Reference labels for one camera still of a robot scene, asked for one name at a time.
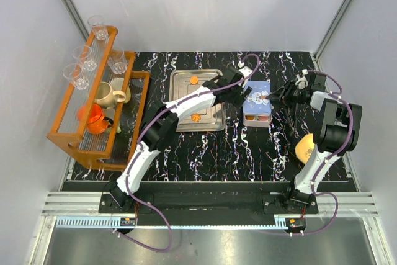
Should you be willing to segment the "orange plastic cup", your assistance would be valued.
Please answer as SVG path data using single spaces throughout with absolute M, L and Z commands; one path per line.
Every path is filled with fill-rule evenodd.
M 99 135 L 113 124 L 114 121 L 106 116 L 103 108 L 98 104 L 93 104 L 87 120 L 86 130 L 92 135 Z

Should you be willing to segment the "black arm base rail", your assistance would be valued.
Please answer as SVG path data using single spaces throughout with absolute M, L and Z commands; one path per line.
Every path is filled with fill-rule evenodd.
M 183 226 L 254 226 L 271 225 L 275 215 L 317 215 L 313 195 L 286 199 L 289 182 L 159 182 L 145 181 L 134 194 L 122 194 L 115 183 L 105 185 L 99 213 L 126 217 L 136 213 L 143 225 L 163 225 L 152 210 L 157 207 L 170 225 Z

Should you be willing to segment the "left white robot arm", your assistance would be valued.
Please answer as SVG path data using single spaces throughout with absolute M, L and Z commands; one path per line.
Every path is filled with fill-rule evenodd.
M 148 167 L 167 147 L 181 120 L 224 102 L 242 106 L 248 95 L 244 85 L 253 73 L 254 70 L 247 66 L 240 69 L 230 67 L 221 76 L 204 82 L 182 98 L 153 104 L 142 121 L 131 160 L 121 176 L 109 186 L 112 205 L 121 213 L 129 212 L 134 204 L 131 194 L 139 189 Z

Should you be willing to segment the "clear glass cup middle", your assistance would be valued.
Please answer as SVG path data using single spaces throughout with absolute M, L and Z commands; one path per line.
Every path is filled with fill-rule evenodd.
M 72 52 L 72 56 L 83 71 L 91 72 L 97 68 L 97 63 L 90 46 L 81 45 L 76 47 Z

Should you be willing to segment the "clear glass cup lower shelf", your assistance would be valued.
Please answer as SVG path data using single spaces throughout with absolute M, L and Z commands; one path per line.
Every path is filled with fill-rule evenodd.
M 112 49 L 109 54 L 108 65 L 114 74 L 123 74 L 128 68 L 123 50 Z

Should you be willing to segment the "steel baking tray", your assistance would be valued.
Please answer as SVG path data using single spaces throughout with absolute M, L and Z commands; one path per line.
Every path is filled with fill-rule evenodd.
M 188 95 L 195 93 L 200 89 L 202 84 L 217 76 L 221 76 L 222 71 L 218 69 L 205 70 L 175 70 L 171 73 L 169 79 L 169 100 L 179 102 Z M 192 76 L 198 77 L 198 83 L 190 83 Z M 184 113 L 183 118 L 179 120 L 176 128 L 177 132 L 216 132 L 226 128 L 226 108 L 225 104 L 209 106 L 204 104 L 195 97 L 182 104 L 189 108 L 189 113 Z M 200 114 L 201 120 L 193 122 L 191 115 Z

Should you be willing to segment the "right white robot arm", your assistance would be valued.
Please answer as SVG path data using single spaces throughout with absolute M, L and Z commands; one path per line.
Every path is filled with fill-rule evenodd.
M 288 187 L 269 199 L 269 204 L 277 211 L 316 213 L 319 183 L 329 168 L 357 145 L 362 106 L 343 100 L 341 89 L 327 91 L 326 80 L 329 78 L 320 71 L 303 70 L 296 80 L 287 81 L 267 96 L 273 105 L 283 108 L 287 114 L 296 112 L 300 105 L 319 112 L 311 156 Z

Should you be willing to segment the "orange wooden rack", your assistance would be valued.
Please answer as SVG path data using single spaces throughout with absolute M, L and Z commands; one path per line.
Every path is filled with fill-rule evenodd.
M 123 171 L 136 148 L 148 93 L 150 74 L 133 68 L 136 54 L 126 51 L 127 69 L 111 70 L 118 30 L 107 26 L 104 40 L 89 35 L 79 58 L 92 54 L 95 70 L 83 73 L 73 63 L 66 74 L 73 77 L 47 138 L 88 170 Z

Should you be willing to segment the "orange swirl cookie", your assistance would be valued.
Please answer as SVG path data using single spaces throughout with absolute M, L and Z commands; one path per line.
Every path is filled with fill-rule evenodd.
M 199 122 L 199 121 L 201 120 L 200 114 L 193 114 L 193 115 L 191 115 L 191 120 L 192 120 L 193 122 Z

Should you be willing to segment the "yellow plastic plate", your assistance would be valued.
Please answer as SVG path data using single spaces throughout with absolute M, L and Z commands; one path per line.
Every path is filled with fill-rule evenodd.
M 295 146 L 295 155 L 300 162 L 306 164 L 314 150 L 313 134 L 305 135 Z

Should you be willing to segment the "silver tin lid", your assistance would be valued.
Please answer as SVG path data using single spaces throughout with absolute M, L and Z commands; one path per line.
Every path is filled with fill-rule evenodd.
M 270 82 L 248 81 L 245 88 L 251 88 L 243 104 L 243 114 L 248 116 L 269 116 L 271 103 L 267 96 L 270 94 Z

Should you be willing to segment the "cream paper liner stack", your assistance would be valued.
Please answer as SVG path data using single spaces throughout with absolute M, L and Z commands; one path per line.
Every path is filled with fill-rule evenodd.
M 115 91 L 121 91 L 122 88 L 123 88 L 123 84 L 124 84 L 124 79 L 123 78 L 114 78 L 110 82 L 110 85 L 113 87 L 113 89 Z M 127 95 L 125 103 L 128 103 L 130 101 L 130 99 L 131 99 L 131 96 L 132 96 L 129 86 L 126 87 L 125 94 Z

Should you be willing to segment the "tan round cookie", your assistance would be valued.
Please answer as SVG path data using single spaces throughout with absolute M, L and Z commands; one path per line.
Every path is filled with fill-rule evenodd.
M 191 83 L 191 84 L 195 85 L 195 84 L 197 84 L 198 82 L 199 82 L 198 77 L 192 76 L 192 77 L 190 78 L 190 83 Z

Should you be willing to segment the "beige ceramic cup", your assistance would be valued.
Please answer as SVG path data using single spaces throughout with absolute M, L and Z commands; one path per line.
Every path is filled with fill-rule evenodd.
M 125 102 L 127 95 L 123 91 L 115 90 L 109 83 L 101 81 L 94 103 L 100 105 L 102 108 L 114 108 L 118 103 Z

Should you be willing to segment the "clear glass cup far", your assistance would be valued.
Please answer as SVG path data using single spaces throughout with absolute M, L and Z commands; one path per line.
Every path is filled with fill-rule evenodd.
M 104 24 L 104 18 L 101 15 L 94 15 L 88 18 L 88 26 L 91 32 L 94 33 L 96 39 L 106 40 L 109 36 L 107 27 Z

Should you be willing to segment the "clear glass cup near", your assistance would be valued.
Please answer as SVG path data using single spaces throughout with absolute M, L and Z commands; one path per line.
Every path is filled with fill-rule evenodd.
M 89 80 L 86 74 L 77 63 L 65 66 L 63 69 L 63 76 L 78 90 L 84 90 L 89 86 Z

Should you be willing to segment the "clear glass cup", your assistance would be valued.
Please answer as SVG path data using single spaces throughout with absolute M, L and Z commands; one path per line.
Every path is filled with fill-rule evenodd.
M 81 45 L 76 47 L 72 52 L 72 56 L 83 71 L 91 72 L 97 68 L 97 63 L 90 46 Z
M 104 18 L 101 15 L 94 15 L 88 18 L 88 26 L 91 32 L 94 33 L 96 39 L 106 40 L 109 36 L 107 27 L 104 24 Z
M 84 90 L 89 86 L 89 80 L 86 74 L 77 63 L 65 66 L 63 69 L 63 76 L 78 90 Z

